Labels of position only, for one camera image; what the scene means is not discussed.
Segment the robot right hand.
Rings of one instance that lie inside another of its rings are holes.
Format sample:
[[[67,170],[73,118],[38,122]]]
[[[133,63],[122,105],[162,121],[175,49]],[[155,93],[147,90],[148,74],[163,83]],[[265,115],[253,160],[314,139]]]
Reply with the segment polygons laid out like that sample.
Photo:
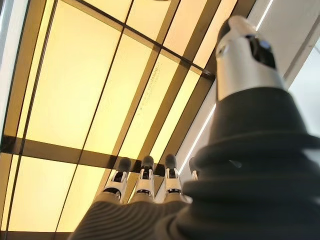
[[[166,201],[147,186],[122,205],[96,198],[72,240],[317,240],[320,139],[307,132],[270,44],[247,20],[228,18],[216,46],[216,109],[208,144],[179,188],[167,158]]]

